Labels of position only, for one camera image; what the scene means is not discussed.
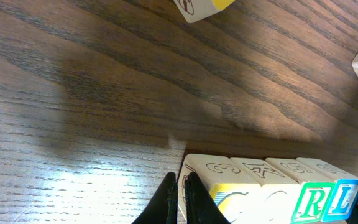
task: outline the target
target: wooden surface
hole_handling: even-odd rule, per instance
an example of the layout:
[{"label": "wooden surface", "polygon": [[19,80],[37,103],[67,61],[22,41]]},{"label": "wooden surface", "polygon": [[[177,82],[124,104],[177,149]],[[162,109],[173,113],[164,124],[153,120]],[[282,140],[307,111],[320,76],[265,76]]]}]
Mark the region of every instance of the wooden surface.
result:
[{"label": "wooden surface", "polygon": [[185,149],[358,176],[357,51],[358,0],[0,0],[0,223],[130,223]]}]

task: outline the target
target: green border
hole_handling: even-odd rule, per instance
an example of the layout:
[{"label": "green border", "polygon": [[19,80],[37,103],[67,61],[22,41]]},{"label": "green border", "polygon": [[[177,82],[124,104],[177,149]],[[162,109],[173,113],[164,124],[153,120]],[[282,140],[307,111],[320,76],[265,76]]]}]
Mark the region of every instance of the green border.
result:
[{"label": "green border", "polygon": [[[299,209],[299,206],[301,205],[301,202],[302,202],[302,199],[303,199],[303,196],[305,194],[305,191],[307,188],[310,188],[310,187],[330,187],[331,190],[329,191],[328,193],[328,196],[327,196],[327,200],[324,204],[324,207],[323,209],[321,210],[321,213],[320,215],[314,219],[314,220],[306,220],[306,221],[298,221],[296,222],[295,221],[295,217],[296,217],[296,214],[298,213],[298,209]],[[296,207],[295,207],[295,210],[293,211],[293,214],[292,214],[292,217],[291,217],[291,223],[309,223],[309,222],[317,222],[317,221],[320,221],[325,213],[325,210],[327,208],[327,205],[328,205],[328,202],[329,202],[329,199],[331,198],[332,194],[333,194],[333,189],[335,187],[335,183],[334,182],[308,182],[308,183],[305,183],[303,185],[303,188],[302,188],[302,191],[301,191],[301,194],[299,196],[299,199],[298,199],[298,202],[296,203]]]}]

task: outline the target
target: dark brown wood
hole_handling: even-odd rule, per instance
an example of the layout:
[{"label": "dark brown wood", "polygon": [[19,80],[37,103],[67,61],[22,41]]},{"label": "dark brown wood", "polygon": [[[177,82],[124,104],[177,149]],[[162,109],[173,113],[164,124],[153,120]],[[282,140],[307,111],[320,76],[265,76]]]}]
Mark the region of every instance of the dark brown wood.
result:
[{"label": "dark brown wood", "polygon": [[0,223],[130,223],[185,149],[358,175],[357,52],[358,0],[0,0]]}]

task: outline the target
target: yellow block face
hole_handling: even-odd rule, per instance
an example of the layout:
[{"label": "yellow block face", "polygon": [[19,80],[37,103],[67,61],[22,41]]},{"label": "yellow block face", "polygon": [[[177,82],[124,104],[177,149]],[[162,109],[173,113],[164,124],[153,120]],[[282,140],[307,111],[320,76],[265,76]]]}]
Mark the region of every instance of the yellow block face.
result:
[{"label": "yellow block face", "polygon": [[214,6],[218,10],[223,10],[234,2],[234,0],[212,0]]},{"label": "yellow block face", "polygon": [[231,223],[237,223],[246,216],[252,203],[249,184],[215,184],[209,194],[221,213]]}]

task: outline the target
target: green block face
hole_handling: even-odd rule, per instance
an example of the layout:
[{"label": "green block face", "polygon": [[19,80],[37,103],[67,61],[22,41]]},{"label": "green block face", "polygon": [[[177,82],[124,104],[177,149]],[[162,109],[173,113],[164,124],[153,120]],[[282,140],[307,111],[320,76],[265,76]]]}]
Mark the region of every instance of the green block face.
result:
[{"label": "green block face", "polygon": [[317,222],[323,217],[333,193],[333,182],[310,182],[303,185],[293,212],[292,223]]}]

